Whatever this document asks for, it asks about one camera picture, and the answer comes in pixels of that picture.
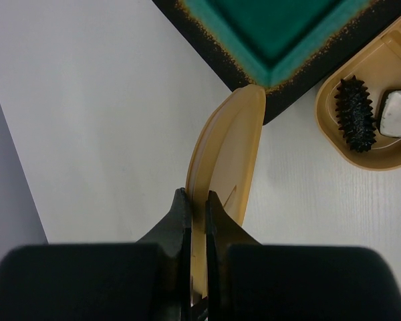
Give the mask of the orange lunch box base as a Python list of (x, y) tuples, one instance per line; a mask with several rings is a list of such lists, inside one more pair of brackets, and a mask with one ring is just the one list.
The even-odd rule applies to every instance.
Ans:
[(349, 163), (401, 167), (401, 14), (324, 82), (315, 118)]

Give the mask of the white tofu cube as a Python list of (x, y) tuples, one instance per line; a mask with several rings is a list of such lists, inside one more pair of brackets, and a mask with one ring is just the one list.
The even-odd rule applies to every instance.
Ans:
[(377, 126), (382, 136), (401, 138), (401, 90), (384, 92)]

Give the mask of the black seaweed piece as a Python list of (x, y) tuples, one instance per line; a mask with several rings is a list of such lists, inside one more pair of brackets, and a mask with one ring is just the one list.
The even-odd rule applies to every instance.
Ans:
[(358, 153), (370, 151), (376, 143), (376, 119), (365, 82), (353, 75), (341, 79), (337, 91), (334, 98), (338, 130), (343, 132), (350, 150)]

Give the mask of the orange lunch box lid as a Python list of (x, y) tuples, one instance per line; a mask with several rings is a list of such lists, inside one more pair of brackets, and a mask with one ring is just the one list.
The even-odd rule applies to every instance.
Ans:
[(264, 88), (236, 89), (210, 116), (196, 142), (186, 177), (192, 205), (193, 291), (207, 296), (205, 209), (214, 191), (225, 212), (242, 225), (251, 188), (265, 114)]

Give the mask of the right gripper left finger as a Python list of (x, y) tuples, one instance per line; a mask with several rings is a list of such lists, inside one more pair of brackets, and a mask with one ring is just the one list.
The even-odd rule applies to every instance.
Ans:
[(0, 320), (190, 320), (184, 189), (134, 243), (26, 245), (0, 262)]

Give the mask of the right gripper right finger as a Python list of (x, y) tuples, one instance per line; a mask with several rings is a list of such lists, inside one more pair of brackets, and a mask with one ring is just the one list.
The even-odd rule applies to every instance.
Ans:
[(365, 247), (262, 245), (206, 202), (210, 320), (401, 320), (401, 293)]

